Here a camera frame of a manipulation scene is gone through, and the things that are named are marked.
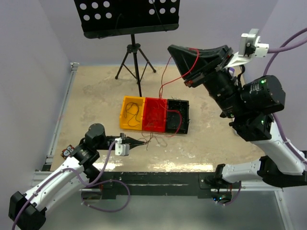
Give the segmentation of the yellow plastic bin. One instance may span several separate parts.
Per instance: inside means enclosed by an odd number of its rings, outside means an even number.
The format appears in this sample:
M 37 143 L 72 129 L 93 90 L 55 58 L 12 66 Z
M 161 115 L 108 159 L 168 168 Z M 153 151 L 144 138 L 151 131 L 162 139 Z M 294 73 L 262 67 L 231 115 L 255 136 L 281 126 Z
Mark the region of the yellow plastic bin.
M 119 116 L 119 127 L 126 130 L 142 130 L 145 97 L 124 96 Z

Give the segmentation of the red plastic bin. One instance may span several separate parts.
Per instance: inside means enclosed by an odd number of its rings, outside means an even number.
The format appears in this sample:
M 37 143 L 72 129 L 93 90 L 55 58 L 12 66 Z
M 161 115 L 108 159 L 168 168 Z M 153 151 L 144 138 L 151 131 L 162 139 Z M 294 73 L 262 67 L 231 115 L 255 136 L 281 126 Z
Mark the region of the red plastic bin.
M 142 131 L 165 132 L 167 99 L 145 98 Z

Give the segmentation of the black plastic bin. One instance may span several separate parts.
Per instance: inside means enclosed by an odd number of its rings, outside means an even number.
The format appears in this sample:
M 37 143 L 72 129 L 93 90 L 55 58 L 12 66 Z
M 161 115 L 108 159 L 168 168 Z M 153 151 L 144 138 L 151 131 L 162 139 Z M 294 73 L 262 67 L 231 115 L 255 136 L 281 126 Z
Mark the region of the black plastic bin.
M 189 129 L 189 101 L 167 100 L 166 133 L 187 134 Z

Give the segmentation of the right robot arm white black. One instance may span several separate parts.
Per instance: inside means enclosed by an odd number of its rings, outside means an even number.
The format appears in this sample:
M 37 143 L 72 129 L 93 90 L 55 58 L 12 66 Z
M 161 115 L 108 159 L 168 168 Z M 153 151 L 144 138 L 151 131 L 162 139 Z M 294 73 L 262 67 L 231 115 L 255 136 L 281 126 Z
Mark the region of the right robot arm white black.
M 210 180 L 212 186 L 225 188 L 248 180 L 280 188 L 306 185 L 306 155 L 283 136 L 274 116 L 285 104 L 285 92 L 275 76 L 264 75 L 243 84 L 230 70 L 234 55 L 228 46 L 195 49 L 170 45 L 167 50 L 184 84 L 203 85 L 220 107 L 221 117 L 230 118 L 230 127 L 265 154 L 248 163 L 219 164 Z

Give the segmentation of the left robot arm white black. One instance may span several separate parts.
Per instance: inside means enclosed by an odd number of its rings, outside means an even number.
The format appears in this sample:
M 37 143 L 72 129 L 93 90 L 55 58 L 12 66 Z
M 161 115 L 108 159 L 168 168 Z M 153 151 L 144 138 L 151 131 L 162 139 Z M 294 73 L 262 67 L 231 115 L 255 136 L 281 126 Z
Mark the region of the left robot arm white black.
M 130 149 L 145 144 L 123 133 L 107 136 L 100 123 L 90 125 L 79 145 L 63 151 L 65 161 L 55 171 L 26 192 L 17 191 L 11 196 L 8 216 L 13 221 L 12 228 L 38 230 L 47 215 L 73 193 L 96 187 L 106 168 L 98 170 L 93 165 L 100 157 L 100 150 L 107 150 L 107 156 L 111 151 L 117 156 L 127 156 Z

